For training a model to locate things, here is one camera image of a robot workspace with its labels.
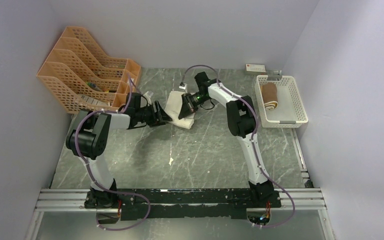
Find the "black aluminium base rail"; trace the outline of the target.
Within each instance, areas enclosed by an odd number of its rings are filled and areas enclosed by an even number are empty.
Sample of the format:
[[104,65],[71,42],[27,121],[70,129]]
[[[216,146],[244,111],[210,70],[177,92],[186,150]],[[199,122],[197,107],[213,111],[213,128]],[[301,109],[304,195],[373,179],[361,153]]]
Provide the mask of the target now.
[[88,189],[43,189],[35,210],[38,212],[99,213],[121,221],[162,218],[217,218],[245,220],[276,211],[326,210],[318,188],[277,189],[268,200],[253,202],[247,188],[127,189],[110,207],[96,203],[87,206]]

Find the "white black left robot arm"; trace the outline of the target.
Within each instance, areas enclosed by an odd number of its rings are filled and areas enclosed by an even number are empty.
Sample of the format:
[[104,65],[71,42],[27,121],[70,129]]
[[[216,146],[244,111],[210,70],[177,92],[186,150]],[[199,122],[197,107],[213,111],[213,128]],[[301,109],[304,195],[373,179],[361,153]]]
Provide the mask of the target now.
[[136,92],[129,93],[116,110],[81,109],[77,113],[65,145],[82,161],[91,181],[86,209],[112,208],[121,202],[104,156],[110,131],[157,127],[171,121],[158,101],[150,103]]

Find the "orange plastic file organizer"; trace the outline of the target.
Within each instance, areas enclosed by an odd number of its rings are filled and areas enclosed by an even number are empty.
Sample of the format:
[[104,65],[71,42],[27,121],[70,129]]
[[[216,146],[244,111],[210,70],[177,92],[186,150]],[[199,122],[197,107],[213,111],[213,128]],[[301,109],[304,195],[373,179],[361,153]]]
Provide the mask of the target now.
[[135,92],[142,68],[105,53],[88,30],[67,26],[37,73],[69,114],[81,109],[116,111]]

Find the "yellow brown bear towel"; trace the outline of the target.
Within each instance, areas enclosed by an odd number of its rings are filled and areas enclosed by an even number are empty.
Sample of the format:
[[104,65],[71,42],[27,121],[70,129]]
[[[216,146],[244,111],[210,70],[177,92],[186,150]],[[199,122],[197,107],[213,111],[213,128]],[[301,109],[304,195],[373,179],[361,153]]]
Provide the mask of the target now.
[[267,111],[275,110],[278,107],[278,90],[273,82],[268,82],[260,86],[264,108]]

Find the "white perforated plastic basket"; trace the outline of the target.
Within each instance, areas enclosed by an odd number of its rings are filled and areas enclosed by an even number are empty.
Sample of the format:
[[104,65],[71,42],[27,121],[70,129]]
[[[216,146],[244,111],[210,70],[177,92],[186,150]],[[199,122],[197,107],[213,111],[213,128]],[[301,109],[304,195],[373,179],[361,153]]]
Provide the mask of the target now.
[[[265,108],[261,86],[273,83],[276,86],[277,107]],[[309,122],[295,78],[289,75],[257,75],[254,90],[263,128],[300,128]]]

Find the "white terry towel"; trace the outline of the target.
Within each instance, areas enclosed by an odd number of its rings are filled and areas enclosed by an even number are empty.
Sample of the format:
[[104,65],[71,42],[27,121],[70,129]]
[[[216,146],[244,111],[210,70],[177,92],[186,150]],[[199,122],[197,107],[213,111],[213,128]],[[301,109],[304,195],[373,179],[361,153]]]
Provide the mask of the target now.
[[166,102],[164,111],[171,117],[171,124],[190,130],[195,122],[195,114],[189,115],[185,118],[179,119],[180,111],[182,108],[182,94],[184,92],[172,90]]

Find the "white red small box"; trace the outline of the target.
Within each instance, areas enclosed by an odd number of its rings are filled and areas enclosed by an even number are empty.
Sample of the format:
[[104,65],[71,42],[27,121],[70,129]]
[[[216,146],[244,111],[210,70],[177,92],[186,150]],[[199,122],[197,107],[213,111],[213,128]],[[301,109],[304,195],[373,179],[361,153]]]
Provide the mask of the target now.
[[266,66],[263,64],[246,64],[245,70],[247,73],[266,73]]

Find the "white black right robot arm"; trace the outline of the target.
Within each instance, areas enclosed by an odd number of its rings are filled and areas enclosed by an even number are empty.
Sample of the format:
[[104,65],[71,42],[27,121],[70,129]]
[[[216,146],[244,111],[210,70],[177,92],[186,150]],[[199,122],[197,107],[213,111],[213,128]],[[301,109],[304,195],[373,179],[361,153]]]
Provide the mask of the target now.
[[218,79],[209,79],[205,72],[195,77],[198,91],[181,95],[182,104],[178,118],[194,114],[206,101],[215,100],[225,107],[227,126],[238,140],[248,167],[250,202],[255,207],[270,205],[278,200],[273,182],[264,167],[257,143],[257,120],[252,99],[227,89]]

